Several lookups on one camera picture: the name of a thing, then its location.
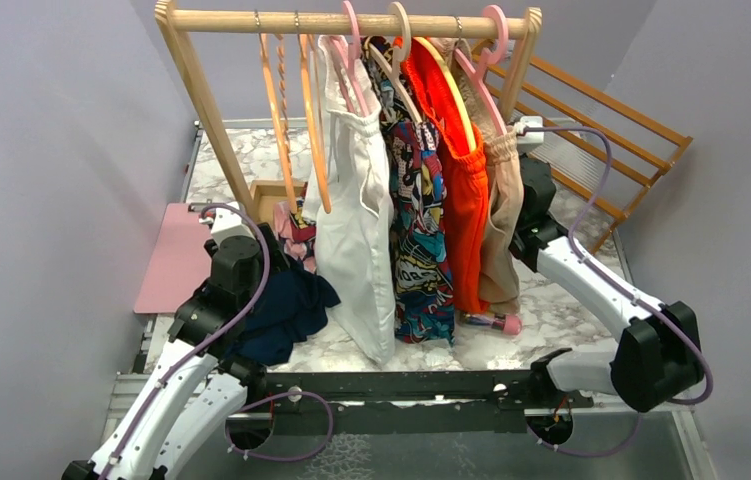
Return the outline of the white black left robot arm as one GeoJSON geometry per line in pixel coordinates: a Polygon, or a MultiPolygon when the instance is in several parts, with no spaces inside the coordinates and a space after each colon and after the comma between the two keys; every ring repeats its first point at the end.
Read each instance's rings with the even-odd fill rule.
{"type": "Polygon", "coordinates": [[[231,354],[268,279],[289,262],[266,225],[214,243],[209,277],[176,311],[152,373],[118,426],[65,479],[175,479],[223,421],[265,390],[265,365],[231,354]]]}

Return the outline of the navy blue shorts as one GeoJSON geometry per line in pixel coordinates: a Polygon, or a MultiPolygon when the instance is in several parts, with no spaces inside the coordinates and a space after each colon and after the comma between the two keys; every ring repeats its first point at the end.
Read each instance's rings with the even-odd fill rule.
{"type": "Polygon", "coordinates": [[[341,300],[323,277],[298,264],[269,276],[253,310],[237,323],[235,338],[212,354],[221,360],[234,356],[264,366],[285,364],[293,347],[322,330],[327,310],[341,300]]]}

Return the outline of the orange wooden hanger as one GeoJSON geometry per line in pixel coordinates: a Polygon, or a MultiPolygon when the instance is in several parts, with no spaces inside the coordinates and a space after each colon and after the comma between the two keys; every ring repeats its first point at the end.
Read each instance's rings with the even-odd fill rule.
{"type": "Polygon", "coordinates": [[[294,26],[299,45],[300,76],[305,121],[310,140],[310,151],[313,165],[312,173],[315,175],[315,181],[309,181],[308,185],[312,186],[314,183],[316,184],[319,198],[321,200],[321,208],[326,214],[330,214],[332,211],[332,205],[329,195],[327,162],[324,152],[324,137],[322,133],[320,114],[321,102],[318,96],[314,95],[311,82],[310,53],[315,53],[316,50],[312,42],[312,36],[304,34],[301,31],[301,20],[298,10],[294,11],[294,26]]]}

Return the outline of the wooden clothes rack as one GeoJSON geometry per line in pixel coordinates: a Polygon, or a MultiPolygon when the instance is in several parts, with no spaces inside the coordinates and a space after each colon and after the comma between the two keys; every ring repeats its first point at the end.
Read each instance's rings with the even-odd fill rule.
{"type": "Polygon", "coordinates": [[[253,219],[259,216],[259,204],[252,196],[228,139],[221,112],[190,38],[192,32],[326,34],[349,36],[352,40],[366,35],[495,39],[497,49],[489,57],[491,62],[499,62],[507,52],[508,41],[514,39],[520,48],[506,75],[506,92],[499,103],[503,114],[508,115],[515,108],[542,29],[542,11],[537,7],[528,8],[521,18],[505,18],[493,14],[480,17],[408,15],[402,10],[389,14],[358,14],[348,5],[343,6],[341,13],[194,10],[182,9],[175,1],[158,1],[154,18],[234,198],[253,219]]]}

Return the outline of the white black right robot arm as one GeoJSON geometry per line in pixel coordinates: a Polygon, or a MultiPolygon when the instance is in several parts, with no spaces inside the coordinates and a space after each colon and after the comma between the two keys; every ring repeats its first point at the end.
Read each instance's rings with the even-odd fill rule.
{"type": "Polygon", "coordinates": [[[511,255],[566,290],[617,343],[613,351],[562,348],[533,361],[530,395],[551,401],[575,391],[604,393],[645,413],[705,380],[695,312],[641,293],[597,261],[550,212],[550,165],[523,155],[520,168],[524,200],[511,255]]]}

